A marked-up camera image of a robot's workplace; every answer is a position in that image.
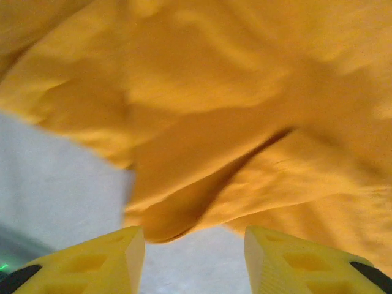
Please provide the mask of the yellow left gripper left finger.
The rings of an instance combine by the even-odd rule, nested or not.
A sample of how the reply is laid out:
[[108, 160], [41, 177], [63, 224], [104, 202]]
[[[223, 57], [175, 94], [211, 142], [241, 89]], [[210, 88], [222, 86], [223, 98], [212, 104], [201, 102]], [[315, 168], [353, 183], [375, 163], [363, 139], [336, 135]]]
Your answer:
[[32, 260], [1, 281], [1, 293], [138, 293], [141, 227], [127, 227]]

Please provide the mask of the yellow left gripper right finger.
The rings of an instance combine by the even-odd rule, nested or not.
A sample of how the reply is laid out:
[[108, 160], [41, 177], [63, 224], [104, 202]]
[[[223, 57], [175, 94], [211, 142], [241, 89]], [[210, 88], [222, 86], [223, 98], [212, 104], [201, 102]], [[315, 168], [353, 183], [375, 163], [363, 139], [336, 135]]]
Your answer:
[[252, 293], [391, 293], [391, 278], [370, 261], [260, 226], [244, 234]]

